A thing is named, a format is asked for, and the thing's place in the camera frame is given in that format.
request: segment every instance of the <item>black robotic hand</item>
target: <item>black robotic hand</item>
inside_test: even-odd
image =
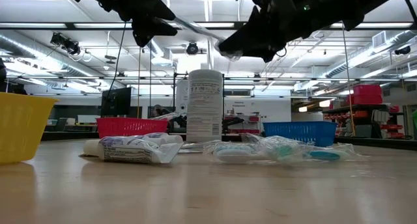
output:
[[[155,35],[176,35],[164,20],[175,15],[161,0],[97,0],[106,11],[114,10],[123,21],[132,19],[136,43],[143,47]],[[243,56],[269,62],[287,42],[307,38],[312,32],[343,21],[346,30],[363,22],[365,14],[388,0],[252,0],[249,21],[219,45],[223,53],[243,51]]]

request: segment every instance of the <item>security camera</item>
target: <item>security camera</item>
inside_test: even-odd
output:
[[[197,42],[190,42],[190,43],[188,44],[188,47],[187,47],[186,53],[187,53],[188,55],[195,55],[195,54],[197,54],[197,53],[198,53]]]

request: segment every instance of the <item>ceiling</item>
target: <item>ceiling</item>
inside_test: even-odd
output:
[[[212,10],[206,12],[204,0],[164,0],[169,3],[170,9],[177,15],[190,21],[247,21],[252,11],[252,0],[213,0]],[[414,7],[417,7],[417,0],[412,0]],[[7,22],[120,22],[115,12],[107,13],[94,0],[81,0],[76,3],[73,0],[0,0],[1,13],[0,21]],[[365,21],[371,22],[406,22],[412,21],[411,15],[404,0],[391,0],[381,7],[370,12]],[[141,76],[172,77],[174,68],[170,66],[151,65],[151,54],[148,49],[141,53],[136,45],[131,31],[125,33],[123,42],[122,31],[60,31],[56,30],[21,30],[16,31],[20,35],[30,38],[33,47],[46,46],[51,49],[55,47],[50,43],[52,34],[60,32],[86,49],[93,58],[89,62],[82,59],[78,61],[82,65],[95,71],[95,73],[113,76],[115,65],[106,64],[105,55],[117,57],[119,46],[122,44],[119,58],[118,70],[125,72],[127,76],[137,76],[139,62]],[[211,31],[212,33],[227,38],[234,31],[221,30]],[[288,44],[287,53],[284,57],[275,56],[274,60],[265,64],[260,58],[241,57],[238,61],[232,62],[222,57],[217,51],[211,50],[213,69],[230,77],[253,77],[254,73],[260,73],[263,77],[318,77],[327,67],[345,59],[345,54],[350,54],[358,49],[372,43],[372,36],[380,31],[350,31],[345,33],[345,41],[342,31],[318,31],[305,40],[295,40]],[[176,36],[156,36],[155,43],[162,49],[172,52],[172,59],[175,62],[187,58],[184,47],[189,42],[197,42],[200,49],[206,51],[209,40],[203,35],[195,34],[188,30],[180,30]],[[62,55],[62,61],[68,59],[64,50],[57,48]],[[416,51],[412,46],[411,55]],[[192,63],[193,69],[204,67],[207,63],[207,55],[198,55],[199,63]],[[407,56],[394,56],[394,62],[406,59]],[[390,58],[387,53],[363,64],[359,68],[368,68],[369,72],[389,64]],[[119,81],[121,84],[134,84],[135,81]],[[295,84],[295,81],[280,81],[274,85]]]

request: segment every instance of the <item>table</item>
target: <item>table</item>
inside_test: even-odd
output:
[[[170,165],[80,158],[82,141],[42,143],[0,166],[2,223],[415,223],[417,152],[357,147],[366,161]]]

